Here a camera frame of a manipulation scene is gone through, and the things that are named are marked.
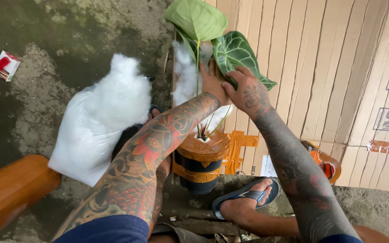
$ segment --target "corrugated cardboard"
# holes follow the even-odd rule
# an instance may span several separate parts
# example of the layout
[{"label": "corrugated cardboard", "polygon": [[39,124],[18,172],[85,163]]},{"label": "corrugated cardboard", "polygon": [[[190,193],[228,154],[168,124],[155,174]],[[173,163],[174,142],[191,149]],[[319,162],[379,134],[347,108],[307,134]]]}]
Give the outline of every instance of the corrugated cardboard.
[{"label": "corrugated cardboard", "polygon": [[[389,0],[206,1],[278,83],[270,100],[293,133],[341,161],[336,185],[389,191],[389,154],[366,149],[389,142]],[[221,130],[259,135],[238,109]],[[237,173],[260,176],[267,155],[263,139],[241,149]]]}]

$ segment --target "white fiber stuffing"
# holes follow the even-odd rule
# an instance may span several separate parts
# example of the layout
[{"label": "white fiber stuffing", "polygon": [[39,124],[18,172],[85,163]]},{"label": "white fiber stuffing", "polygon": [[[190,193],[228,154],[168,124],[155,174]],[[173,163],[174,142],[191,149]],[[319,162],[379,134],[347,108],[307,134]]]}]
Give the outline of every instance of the white fiber stuffing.
[{"label": "white fiber stuffing", "polygon": [[[176,106],[181,105],[182,103],[188,101],[189,99],[196,96],[196,63],[193,61],[192,55],[185,45],[185,43],[180,43],[177,41],[173,42],[175,46],[175,73],[178,76],[178,81],[175,84],[175,91],[172,93],[173,101]],[[200,49],[200,57],[204,63],[208,63],[211,56],[213,55],[213,47],[211,44],[203,43],[202,48]],[[202,76],[199,73],[199,94],[202,93]],[[222,106],[217,111],[215,111],[213,119],[208,131],[212,132],[220,121],[225,116],[229,106]],[[211,120],[212,115],[208,116],[205,120],[201,122],[205,126],[208,125]]]},{"label": "white fiber stuffing", "polygon": [[95,85],[94,95],[85,101],[86,111],[111,130],[125,130],[148,119],[150,84],[139,75],[138,61],[115,54],[111,71]]},{"label": "white fiber stuffing", "polygon": [[68,103],[48,166],[94,186],[108,169],[122,131],[147,121],[150,90],[138,61],[115,54],[110,73]]}]

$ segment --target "velvety leaf with white veins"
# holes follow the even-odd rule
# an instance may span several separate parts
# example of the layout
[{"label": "velvety leaf with white veins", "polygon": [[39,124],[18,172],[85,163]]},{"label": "velvety leaf with white veins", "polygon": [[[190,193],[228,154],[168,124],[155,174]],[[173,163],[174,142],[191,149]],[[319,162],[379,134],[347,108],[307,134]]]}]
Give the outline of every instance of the velvety leaf with white veins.
[{"label": "velvety leaf with white veins", "polygon": [[197,44],[194,40],[190,39],[187,34],[182,30],[178,25],[172,23],[173,26],[175,26],[176,31],[179,33],[179,35],[182,38],[182,41],[184,41],[185,45],[188,47],[190,53],[192,54],[192,58],[194,63],[196,63],[196,56],[197,56]]},{"label": "velvety leaf with white veins", "polygon": [[[276,82],[267,79],[259,72],[258,61],[256,55],[251,49],[246,37],[238,31],[230,31],[229,33],[211,40],[213,44],[213,55],[223,75],[234,71],[236,66],[245,66],[267,87],[272,89]],[[238,84],[235,80],[230,80],[230,83],[236,87]]]},{"label": "velvety leaf with white veins", "polygon": [[165,19],[179,26],[187,37],[208,41],[223,35],[229,19],[202,0],[175,0],[165,12]]}]

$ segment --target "black pot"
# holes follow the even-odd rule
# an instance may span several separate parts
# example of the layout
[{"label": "black pot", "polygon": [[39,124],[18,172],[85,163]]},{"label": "black pot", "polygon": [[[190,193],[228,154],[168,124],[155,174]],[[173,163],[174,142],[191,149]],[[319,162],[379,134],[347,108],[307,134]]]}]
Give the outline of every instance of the black pot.
[{"label": "black pot", "polygon": [[[175,162],[179,165],[181,165],[184,169],[189,170],[191,172],[196,173],[206,173],[214,171],[221,167],[223,159],[210,162],[209,165],[204,168],[202,163],[196,160],[192,160],[189,158],[186,158],[179,154],[177,151],[175,151]],[[181,182],[181,186],[184,188],[187,188],[187,190],[191,193],[202,195],[209,193],[214,187],[217,185],[218,177],[216,177],[214,180],[208,181],[208,182],[193,182],[190,180],[187,180],[186,178],[180,176],[179,181]]]}]

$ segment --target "concrete floor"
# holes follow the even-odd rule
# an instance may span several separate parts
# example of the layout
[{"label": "concrete floor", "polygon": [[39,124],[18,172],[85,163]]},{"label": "concrete floor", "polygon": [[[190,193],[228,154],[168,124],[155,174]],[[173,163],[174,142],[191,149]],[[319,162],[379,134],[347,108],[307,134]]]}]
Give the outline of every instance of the concrete floor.
[{"label": "concrete floor", "polygon": [[[0,52],[22,62],[12,82],[0,79],[0,168],[38,153],[50,157],[65,106],[86,86],[109,71],[115,52],[140,60],[146,76],[155,76],[153,102],[170,108],[172,28],[163,19],[171,0],[0,0]],[[163,218],[213,219],[216,196],[248,181],[222,176],[212,193],[189,194],[178,178],[165,185]],[[0,232],[1,243],[49,242],[89,187],[64,177],[61,185]],[[389,192],[334,188],[354,224],[389,234]],[[263,213],[288,215],[284,195]]]}]

